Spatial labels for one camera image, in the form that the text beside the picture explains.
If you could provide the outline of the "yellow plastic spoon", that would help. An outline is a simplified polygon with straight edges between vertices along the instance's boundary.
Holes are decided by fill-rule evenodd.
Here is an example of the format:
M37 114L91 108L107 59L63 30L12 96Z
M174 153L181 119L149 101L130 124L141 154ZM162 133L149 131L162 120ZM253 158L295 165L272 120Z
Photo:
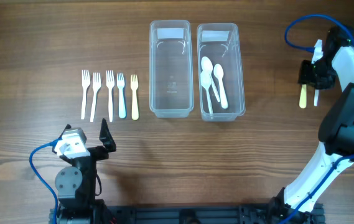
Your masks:
M301 85L299 107L302 109L307 107L307 85Z

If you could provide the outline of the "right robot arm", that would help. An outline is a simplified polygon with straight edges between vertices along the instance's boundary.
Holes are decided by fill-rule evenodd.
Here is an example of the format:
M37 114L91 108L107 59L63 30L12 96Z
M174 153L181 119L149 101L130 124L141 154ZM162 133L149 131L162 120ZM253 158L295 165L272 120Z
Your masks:
M303 171L273 197L268 223L316 223L317 199L345 169L354 164L354 30L334 26L325 42L318 40L312 60L303 60L298 82L315 90L340 83L342 94L323 119L319 145Z

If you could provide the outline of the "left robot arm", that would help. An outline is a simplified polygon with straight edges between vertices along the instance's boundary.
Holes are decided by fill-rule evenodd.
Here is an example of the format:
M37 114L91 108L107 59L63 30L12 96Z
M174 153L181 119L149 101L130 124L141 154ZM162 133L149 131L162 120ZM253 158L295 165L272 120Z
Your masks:
M116 223L116 217L104 200L97 199L96 185L101 185L96 163L109 158L116 151L115 141L103 118L99 140L102 145L86 147L82 128L69 124L53 143L52 151L69 163L55 178L58 190L56 206L50 210L49 223Z

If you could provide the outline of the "translucent white plastic spoon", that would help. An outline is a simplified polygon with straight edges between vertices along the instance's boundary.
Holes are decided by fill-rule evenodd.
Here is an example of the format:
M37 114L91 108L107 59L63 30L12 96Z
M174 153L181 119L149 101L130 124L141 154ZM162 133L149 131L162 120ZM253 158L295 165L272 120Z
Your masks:
M319 102L319 90L314 91L314 106L317 106Z

